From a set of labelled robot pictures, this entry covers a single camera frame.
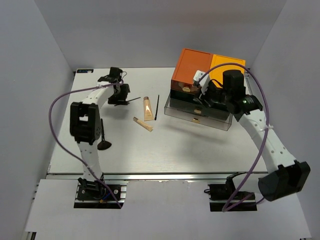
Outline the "thin black makeup brush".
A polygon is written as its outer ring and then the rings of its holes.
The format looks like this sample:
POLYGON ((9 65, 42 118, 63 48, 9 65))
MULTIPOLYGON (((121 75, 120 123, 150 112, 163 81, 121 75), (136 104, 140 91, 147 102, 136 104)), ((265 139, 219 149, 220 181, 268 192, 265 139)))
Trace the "thin black makeup brush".
POLYGON ((117 107, 117 106, 127 106, 130 104, 130 102, 132 101, 135 101, 135 100, 138 100, 140 99, 141 97, 136 97, 136 98, 133 98, 133 99, 130 99, 130 100, 126 100, 126 101, 121 101, 120 103, 118 104, 115 104, 114 106, 117 107))

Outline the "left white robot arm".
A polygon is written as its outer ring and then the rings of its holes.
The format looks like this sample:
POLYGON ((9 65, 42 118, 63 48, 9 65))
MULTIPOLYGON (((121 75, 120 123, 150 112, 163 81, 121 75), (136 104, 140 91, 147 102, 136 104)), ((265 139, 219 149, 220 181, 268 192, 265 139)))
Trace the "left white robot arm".
POLYGON ((98 143, 102 134, 100 109, 109 105, 128 105, 130 86, 123 83, 124 71, 118 67, 111 67, 109 74, 97 81, 97 88, 93 89, 86 98, 70 105, 70 134, 74 137, 80 150, 83 163, 82 179, 93 182, 88 193, 99 200, 105 196, 106 187, 97 182, 103 181, 103 172, 99 163, 98 143))

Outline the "clear orange drawer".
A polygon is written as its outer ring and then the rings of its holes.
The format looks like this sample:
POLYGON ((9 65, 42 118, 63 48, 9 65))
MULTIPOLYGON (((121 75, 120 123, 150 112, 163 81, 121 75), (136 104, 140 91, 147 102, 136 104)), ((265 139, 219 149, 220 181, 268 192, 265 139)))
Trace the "clear orange drawer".
POLYGON ((198 92, 200 88, 197 86, 194 86, 193 84, 172 80, 171 89, 179 92, 184 92, 187 94, 195 94, 198 92))

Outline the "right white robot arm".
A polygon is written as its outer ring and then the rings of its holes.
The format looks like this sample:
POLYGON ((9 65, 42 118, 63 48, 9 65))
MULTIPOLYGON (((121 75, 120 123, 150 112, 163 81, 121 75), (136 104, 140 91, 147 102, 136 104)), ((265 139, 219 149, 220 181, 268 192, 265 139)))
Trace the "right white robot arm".
POLYGON ((226 180, 226 195, 236 200, 248 193, 259 193, 267 201, 300 192, 311 172, 307 162, 299 162, 283 145, 269 121, 266 104, 246 92, 244 74, 237 69, 222 73, 222 86, 216 87, 209 74, 196 71, 193 84, 200 88, 200 99, 212 105, 226 106, 246 130, 258 149, 248 173, 232 175, 226 180))

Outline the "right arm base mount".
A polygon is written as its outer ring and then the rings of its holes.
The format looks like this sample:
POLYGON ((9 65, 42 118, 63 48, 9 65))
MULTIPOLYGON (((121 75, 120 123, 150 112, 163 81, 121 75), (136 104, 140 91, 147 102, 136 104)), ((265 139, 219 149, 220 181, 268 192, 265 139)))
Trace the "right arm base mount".
MULTIPOLYGON (((207 189, 205 189, 203 192, 208 195, 209 197, 209 208, 210 212, 222 212, 222 208, 229 199, 229 197, 232 195, 234 190, 236 189, 234 183, 232 183, 232 180, 234 177, 238 177, 241 175, 244 175, 244 172, 237 172, 235 174, 232 174, 226 178, 225 183, 213 183, 209 184, 207 189)), ((239 191, 234 199, 230 202, 228 207, 231 205, 237 203, 238 201, 242 200, 243 198, 248 197, 245 201, 240 203, 239 205, 235 206, 230 212, 256 212, 257 209, 257 203, 256 203, 256 197, 255 195, 250 195, 247 191, 239 191)))

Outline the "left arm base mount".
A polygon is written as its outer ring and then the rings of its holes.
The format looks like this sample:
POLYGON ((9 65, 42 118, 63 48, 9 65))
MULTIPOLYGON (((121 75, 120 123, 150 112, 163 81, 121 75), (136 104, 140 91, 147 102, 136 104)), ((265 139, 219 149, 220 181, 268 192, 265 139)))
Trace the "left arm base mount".
POLYGON ((109 184, 109 189, 97 181, 79 178, 76 189, 75 209, 121 209, 126 198, 127 186, 109 184))

